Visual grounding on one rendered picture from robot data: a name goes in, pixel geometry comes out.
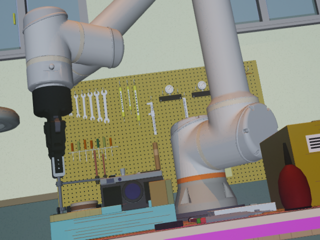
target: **window pane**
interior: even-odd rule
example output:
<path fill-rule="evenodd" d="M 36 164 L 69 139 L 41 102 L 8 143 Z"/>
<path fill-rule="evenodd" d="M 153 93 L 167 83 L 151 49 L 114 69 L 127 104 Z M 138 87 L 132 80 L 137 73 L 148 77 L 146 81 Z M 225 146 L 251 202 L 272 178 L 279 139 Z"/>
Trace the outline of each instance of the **window pane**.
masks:
<path fill-rule="evenodd" d="M 256 0 L 231 0 L 235 24 L 260 22 Z"/>
<path fill-rule="evenodd" d="M 16 1 L 2 0 L 0 3 L 0 51 L 20 49 Z"/>
<path fill-rule="evenodd" d="M 266 0 L 270 20 L 316 15 L 314 0 Z"/>
<path fill-rule="evenodd" d="M 27 0 L 28 12 L 40 7 L 58 7 L 68 14 L 68 19 L 80 22 L 78 0 Z"/>

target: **purple strip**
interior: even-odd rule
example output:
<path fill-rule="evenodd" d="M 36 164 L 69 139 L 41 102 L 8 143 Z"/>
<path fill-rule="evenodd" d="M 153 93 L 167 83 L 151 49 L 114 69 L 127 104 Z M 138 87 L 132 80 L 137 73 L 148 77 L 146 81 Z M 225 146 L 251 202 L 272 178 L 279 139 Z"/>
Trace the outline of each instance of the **purple strip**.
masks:
<path fill-rule="evenodd" d="M 170 240 L 243 240 L 320 229 L 320 216 L 170 238 Z"/>

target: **vent grille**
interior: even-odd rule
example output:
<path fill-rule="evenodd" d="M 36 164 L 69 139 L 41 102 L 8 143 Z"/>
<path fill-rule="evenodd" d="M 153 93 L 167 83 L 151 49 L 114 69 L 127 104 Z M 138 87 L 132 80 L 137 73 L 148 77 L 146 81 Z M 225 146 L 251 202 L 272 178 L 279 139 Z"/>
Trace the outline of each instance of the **vent grille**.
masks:
<path fill-rule="evenodd" d="M 306 135 L 309 153 L 320 152 L 320 134 Z"/>

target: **cream wall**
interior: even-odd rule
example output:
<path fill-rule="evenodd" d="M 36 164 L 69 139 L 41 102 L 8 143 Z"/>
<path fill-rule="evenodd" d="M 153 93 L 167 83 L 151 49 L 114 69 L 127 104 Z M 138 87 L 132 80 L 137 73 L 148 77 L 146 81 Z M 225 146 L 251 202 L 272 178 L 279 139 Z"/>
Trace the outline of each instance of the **cream wall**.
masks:
<path fill-rule="evenodd" d="M 87 0 L 89 22 L 111 2 Z M 320 25 L 238 35 L 243 60 L 257 61 L 264 102 L 279 130 L 320 119 L 319 37 Z M 86 80 L 204 66 L 191 0 L 156 0 L 123 38 L 120 66 Z M 0 201 L 57 192 L 25 59 L 0 61 L 0 106 L 20 116 L 16 129 L 0 135 Z"/>

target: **red rubber blower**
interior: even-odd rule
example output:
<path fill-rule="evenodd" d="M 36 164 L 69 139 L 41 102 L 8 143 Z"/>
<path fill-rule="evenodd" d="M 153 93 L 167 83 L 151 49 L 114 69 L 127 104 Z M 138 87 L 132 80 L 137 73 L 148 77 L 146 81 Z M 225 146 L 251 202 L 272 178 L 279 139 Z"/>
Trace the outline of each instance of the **red rubber blower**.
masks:
<path fill-rule="evenodd" d="M 279 195 L 286 211 L 311 208 L 311 191 L 304 173 L 292 164 L 286 143 L 283 143 L 285 166 L 278 179 Z"/>

